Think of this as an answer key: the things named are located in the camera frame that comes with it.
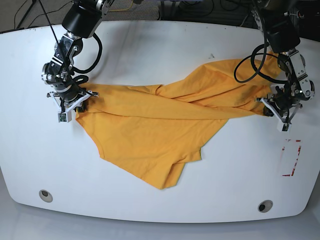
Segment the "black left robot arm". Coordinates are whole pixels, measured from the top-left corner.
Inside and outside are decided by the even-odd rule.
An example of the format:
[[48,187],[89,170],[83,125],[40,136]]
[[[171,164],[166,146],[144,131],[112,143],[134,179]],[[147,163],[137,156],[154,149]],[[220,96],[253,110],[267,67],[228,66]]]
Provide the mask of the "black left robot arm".
[[291,21],[289,11],[295,6],[294,0],[255,0],[254,18],[260,27],[267,45],[277,54],[277,64],[285,72],[286,80],[276,80],[259,73],[259,76],[275,84],[275,93],[258,98],[264,104],[263,113],[279,120],[280,130],[286,132],[291,120],[302,107],[315,95],[314,83],[305,69],[305,59],[296,49],[300,38]]

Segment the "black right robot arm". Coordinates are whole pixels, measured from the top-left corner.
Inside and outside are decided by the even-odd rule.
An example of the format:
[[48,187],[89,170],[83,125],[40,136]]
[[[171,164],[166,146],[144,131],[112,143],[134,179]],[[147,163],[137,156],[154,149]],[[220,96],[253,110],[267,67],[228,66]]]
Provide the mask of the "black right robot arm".
[[[54,55],[43,66],[41,79],[54,90],[47,94],[57,106],[58,121],[68,123],[72,111],[83,113],[86,100],[98,97],[98,92],[87,90],[82,84],[88,82],[87,74],[99,63],[103,45],[95,33],[96,29],[110,10],[112,0],[75,0],[62,21],[66,33],[56,39]],[[93,64],[81,70],[75,67],[74,57],[83,49],[83,39],[94,38],[98,44],[98,53]]]

